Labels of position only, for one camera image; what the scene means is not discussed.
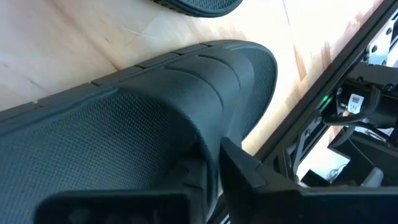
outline textured rubber surface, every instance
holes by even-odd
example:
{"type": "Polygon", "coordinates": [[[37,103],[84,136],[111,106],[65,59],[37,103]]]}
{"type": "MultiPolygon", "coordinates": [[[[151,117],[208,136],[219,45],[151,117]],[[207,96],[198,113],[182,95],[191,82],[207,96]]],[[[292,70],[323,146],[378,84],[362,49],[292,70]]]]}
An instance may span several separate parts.
{"type": "Polygon", "coordinates": [[[0,113],[0,223],[29,223],[64,190],[143,189],[192,148],[218,195],[221,137],[236,144],[272,98],[273,55],[243,41],[185,47],[0,113]]]}
{"type": "Polygon", "coordinates": [[[173,11],[194,17],[221,17],[236,9],[242,0],[153,0],[173,11]]]}

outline black metal frame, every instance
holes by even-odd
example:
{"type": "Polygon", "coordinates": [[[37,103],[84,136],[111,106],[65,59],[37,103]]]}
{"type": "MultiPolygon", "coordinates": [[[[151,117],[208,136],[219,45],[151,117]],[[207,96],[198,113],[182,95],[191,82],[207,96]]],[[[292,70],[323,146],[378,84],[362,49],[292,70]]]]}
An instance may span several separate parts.
{"type": "MultiPolygon", "coordinates": [[[[362,60],[368,43],[397,9],[398,0],[385,0],[381,3],[268,141],[263,144],[256,154],[259,160],[288,179],[295,179],[294,169],[329,127],[320,122],[321,114],[329,113],[325,108],[333,106],[329,103],[332,102],[331,99],[335,96],[337,89],[353,67],[362,60]]],[[[221,223],[227,214],[224,197],[221,196],[208,223],[221,223]]]]}

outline barcode label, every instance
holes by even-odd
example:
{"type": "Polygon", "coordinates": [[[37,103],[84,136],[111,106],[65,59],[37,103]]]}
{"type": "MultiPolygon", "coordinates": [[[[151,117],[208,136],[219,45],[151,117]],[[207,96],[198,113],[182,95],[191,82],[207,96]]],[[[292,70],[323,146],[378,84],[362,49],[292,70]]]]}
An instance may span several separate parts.
{"type": "Polygon", "coordinates": [[[350,113],[354,113],[354,114],[361,112],[361,107],[362,107],[362,103],[363,103],[364,99],[365,99],[365,97],[363,97],[363,96],[359,96],[354,93],[351,94],[351,96],[349,98],[347,110],[350,113]]]}

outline white sticker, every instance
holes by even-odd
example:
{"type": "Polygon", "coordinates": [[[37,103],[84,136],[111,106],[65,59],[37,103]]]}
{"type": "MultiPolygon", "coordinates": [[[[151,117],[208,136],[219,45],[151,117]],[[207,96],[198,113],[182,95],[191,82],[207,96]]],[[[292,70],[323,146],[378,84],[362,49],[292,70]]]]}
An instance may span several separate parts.
{"type": "Polygon", "coordinates": [[[363,96],[359,96],[354,93],[351,94],[351,96],[349,98],[347,110],[350,113],[354,113],[354,114],[361,112],[361,106],[362,106],[364,99],[365,99],[365,97],[363,97],[363,96]]]}

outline wooden floor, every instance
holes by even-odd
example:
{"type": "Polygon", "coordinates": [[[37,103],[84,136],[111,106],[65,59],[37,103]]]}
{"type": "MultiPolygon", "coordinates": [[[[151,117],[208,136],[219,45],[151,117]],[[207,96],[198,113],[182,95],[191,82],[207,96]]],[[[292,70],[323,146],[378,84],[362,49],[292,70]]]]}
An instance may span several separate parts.
{"type": "Polygon", "coordinates": [[[274,99],[244,141],[254,154],[382,0],[244,0],[217,19],[150,0],[0,0],[0,111],[187,45],[241,39],[279,64],[274,99]]]}

